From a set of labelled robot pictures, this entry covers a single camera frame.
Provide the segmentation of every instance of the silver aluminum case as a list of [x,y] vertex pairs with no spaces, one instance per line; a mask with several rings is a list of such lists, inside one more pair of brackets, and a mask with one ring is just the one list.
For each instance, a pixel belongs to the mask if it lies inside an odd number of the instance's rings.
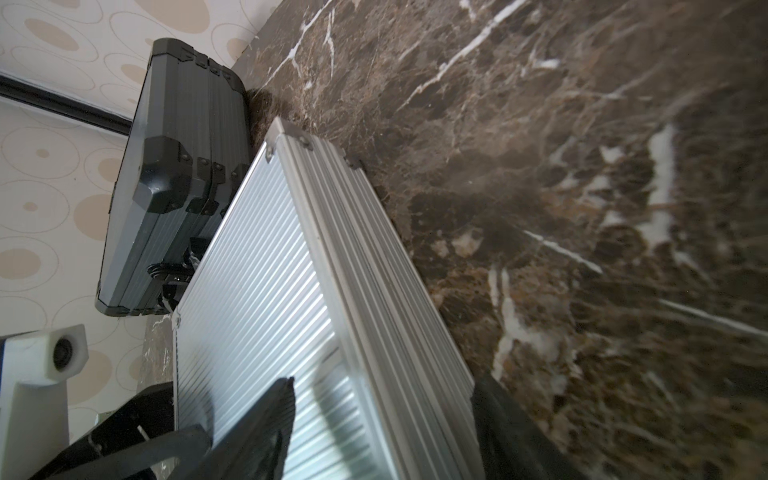
[[284,478],[483,478],[474,382],[366,175],[275,119],[174,313],[177,427],[296,378]]

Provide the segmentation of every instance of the aluminum briefcase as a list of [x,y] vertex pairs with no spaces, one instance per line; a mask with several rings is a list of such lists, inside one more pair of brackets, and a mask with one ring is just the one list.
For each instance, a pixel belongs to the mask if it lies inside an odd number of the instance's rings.
[[156,40],[109,212],[96,308],[166,313],[181,297],[252,154],[242,81]]
[[483,479],[472,375],[331,143],[274,121],[172,322],[177,428],[215,446],[292,376],[284,479]]

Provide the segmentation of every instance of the wall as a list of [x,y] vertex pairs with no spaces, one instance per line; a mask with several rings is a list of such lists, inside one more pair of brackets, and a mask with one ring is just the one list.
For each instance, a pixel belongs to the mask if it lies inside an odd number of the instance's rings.
[[85,324],[71,438],[135,393],[147,317],[94,308],[125,137],[0,101],[0,335]]
[[0,71],[132,118],[154,39],[231,66],[279,3],[0,0]]

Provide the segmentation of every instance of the floor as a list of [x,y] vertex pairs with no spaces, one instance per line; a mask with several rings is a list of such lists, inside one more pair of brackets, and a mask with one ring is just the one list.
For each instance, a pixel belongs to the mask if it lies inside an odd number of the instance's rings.
[[577,467],[765,478],[766,22],[284,0],[234,70],[256,144],[279,114],[359,157],[473,373]]

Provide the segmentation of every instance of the white plastic object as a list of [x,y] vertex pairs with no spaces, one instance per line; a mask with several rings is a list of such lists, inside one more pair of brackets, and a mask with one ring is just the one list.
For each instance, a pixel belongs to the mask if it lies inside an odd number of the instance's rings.
[[0,372],[2,480],[29,478],[69,446],[67,379],[80,373],[87,361],[82,325],[5,339]]

